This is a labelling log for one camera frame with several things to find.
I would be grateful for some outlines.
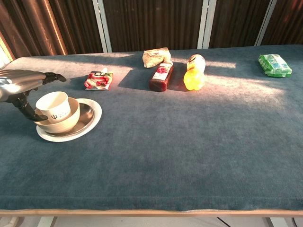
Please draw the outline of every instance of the wooden table edge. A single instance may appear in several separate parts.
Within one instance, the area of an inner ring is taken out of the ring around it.
[[[0,216],[127,216],[127,217],[192,217],[192,216],[255,216],[303,217],[303,210],[0,210]]]

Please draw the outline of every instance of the green tissue pack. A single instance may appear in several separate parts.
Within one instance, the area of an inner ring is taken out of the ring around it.
[[[269,77],[290,77],[292,69],[279,54],[260,55],[258,61]]]

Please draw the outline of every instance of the brown curtain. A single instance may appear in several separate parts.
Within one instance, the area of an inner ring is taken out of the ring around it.
[[[303,0],[278,0],[261,45],[303,44]]]
[[[203,0],[103,0],[112,50],[195,49]]]
[[[0,0],[14,57],[102,52],[91,0]]]
[[[269,0],[217,0],[209,48],[253,46]]]

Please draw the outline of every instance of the cream bowl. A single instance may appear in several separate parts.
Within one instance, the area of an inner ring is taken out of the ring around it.
[[[46,132],[50,133],[61,133],[70,131],[78,122],[80,117],[80,104],[79,102],[69,97],[68,103],[71,108],[71,116],[66,118],[65,120],[58,122],[58,123],[51,123],[49,120],[41,121],[41,122],[35,122],[36,125],[38,125],[39,128]],[[42,112],[39,109],[35,109],[36,114],[42,115]]]

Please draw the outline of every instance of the yellow bottle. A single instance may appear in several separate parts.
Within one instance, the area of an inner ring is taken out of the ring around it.
[[[194,54],[187,61],[187,71],[183,81],[186,88],[190,91],[199,90],[204,86],[205,59],[200,54]]]

